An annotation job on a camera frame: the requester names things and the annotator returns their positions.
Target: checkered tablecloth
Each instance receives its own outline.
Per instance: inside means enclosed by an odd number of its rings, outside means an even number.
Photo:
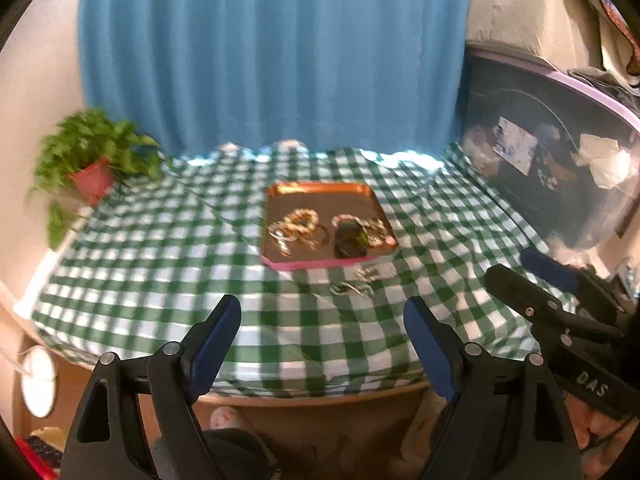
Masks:
[[[420,295],[439,320],[499,356],[536,348],[528,324],[480,278],[518,267],[533,229],[487,186],[454,146],[441,170],[384,168],[360,150],[219,152],[179,162],[160,182],[119,184],[62,257],[34,311],[40,335],[69,359],[153,353],[183,338],[223,294],[242,326],[213,390],[245,396],[338,396],[418,381],[422,369],[402,324]],[[399,241],[377,266],[372,298],[332,296],[357,285],[358,267],[277,272],[260,260],[264,191],[277,181],[366,182]]]

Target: tray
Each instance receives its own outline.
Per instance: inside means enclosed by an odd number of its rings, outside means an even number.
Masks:
[[[380,207],[376,194],[359,182],[284,182],[274,184],[266,191],[265,225],[262,228],[262,260],[276,270],[319,269],[345,267],[361,262],[391,259],[398,250],[398,239],[389,220]],[[276,241],[267,227],[291,213],[294,209],[314,209],[319,223],[329,229],[330,240],[315,251],[299,242],[289,245],[291,256],[280,253]],[[336,258],[334,254],[334,228],[331,219],[338,214],[351,214],[360,218],[379,218],[389,234],[396,239],[395,246],[369,248],[362,258]]]

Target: red flower pot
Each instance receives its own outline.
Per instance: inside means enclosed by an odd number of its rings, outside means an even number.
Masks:
[[[84,170],[70,175],[88,205],[95,206],[113,184],[109,161],[102,158]]]

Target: curtain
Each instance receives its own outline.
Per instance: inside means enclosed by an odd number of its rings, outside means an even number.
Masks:
[[[172,155],[299,139],[438,156],[468,0],[80,0],[89,106]]]

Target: silver rivet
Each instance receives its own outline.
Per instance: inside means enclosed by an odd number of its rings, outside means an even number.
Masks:
[[[162,347],[162,352],[166,355],[174,355],[180,351],[180,343],[171,341]]]
[[[482,353],[482,347],[478,343],[467,343],[465,345],[465,352],[469,355],[480,355]]]
[[[113,363],[113,360],[116,358],[116,354],[114,354],[113,352],[107,352],[106,354],[102,354],[100,356],[100,362],[103,365],[109,365],[111,363]]]
[[[545,363],[545,360],[542,358],[540,354],[531,354],[529,356],[529,361],[534,366],[542,366]]]

